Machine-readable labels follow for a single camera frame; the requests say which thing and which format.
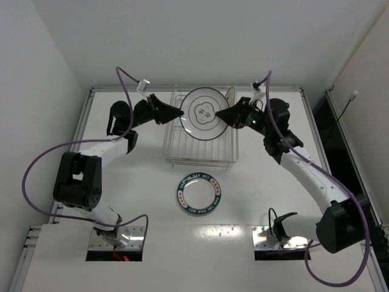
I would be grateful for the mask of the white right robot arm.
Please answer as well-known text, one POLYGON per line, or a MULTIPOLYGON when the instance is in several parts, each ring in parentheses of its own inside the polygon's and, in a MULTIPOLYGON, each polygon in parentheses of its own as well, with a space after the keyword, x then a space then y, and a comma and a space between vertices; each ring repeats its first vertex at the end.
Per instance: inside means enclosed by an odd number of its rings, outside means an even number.
POLYGON ((288 129, 289 104, 270 99, 260 110, 243 97, 231 108, 216 113, 227 125, 249 127, 264 136, 269 156, 291 173, 318 205, 322 216, 305 217, 290 212, 274 219, 272 233, 278 241, 299 236, 319 242, 328 252, 337 253, 369 239, 364 209, 369 205, 363 195, 352 195, 330 178, 329 173, 309 160, 301 140, 288 129))

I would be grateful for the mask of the orange sunburst plate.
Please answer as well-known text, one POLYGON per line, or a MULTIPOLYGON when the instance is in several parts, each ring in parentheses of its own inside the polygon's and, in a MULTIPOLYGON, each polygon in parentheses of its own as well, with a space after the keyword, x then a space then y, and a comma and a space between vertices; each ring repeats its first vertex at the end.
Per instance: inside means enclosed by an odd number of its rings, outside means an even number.
POLYGON ((229 107, 232 107, 234 104, 235 104, 235 100, 236 100, 236 89, 234 86, 230 87, 226 94, 225 94, 225 99, 229 105, 229 107))

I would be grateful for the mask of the teal rimmed text plate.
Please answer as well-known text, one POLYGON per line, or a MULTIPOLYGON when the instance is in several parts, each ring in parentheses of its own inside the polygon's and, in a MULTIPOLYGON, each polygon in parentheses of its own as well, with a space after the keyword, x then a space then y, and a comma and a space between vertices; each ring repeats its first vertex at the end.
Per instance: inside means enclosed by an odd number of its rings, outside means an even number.
POLYGON ((185 176, 177 186, 176 198, 181 209, 191 216, 205 216, 219 205, 222 190, 219 182, 204 172, 185 176))

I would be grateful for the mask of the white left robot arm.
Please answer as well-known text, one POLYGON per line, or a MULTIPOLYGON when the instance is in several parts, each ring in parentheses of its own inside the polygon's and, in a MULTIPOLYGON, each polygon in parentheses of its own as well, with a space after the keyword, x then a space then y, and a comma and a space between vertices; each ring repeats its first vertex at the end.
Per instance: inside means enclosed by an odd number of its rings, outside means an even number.
POLYGON ((81 152, 67 151, 62 155, 53 189, 54 200, 90 221, 96 234, 108 244, 126 247, 129 229, 124 227, 121 216, 102 201, 103 168, 135 148, 138 139, 135 127, 150 121, 163 125, 182 115, 180 108, 163 103, 154 94, 135 106, 124 101, 113 103, 107 140, 81 152))

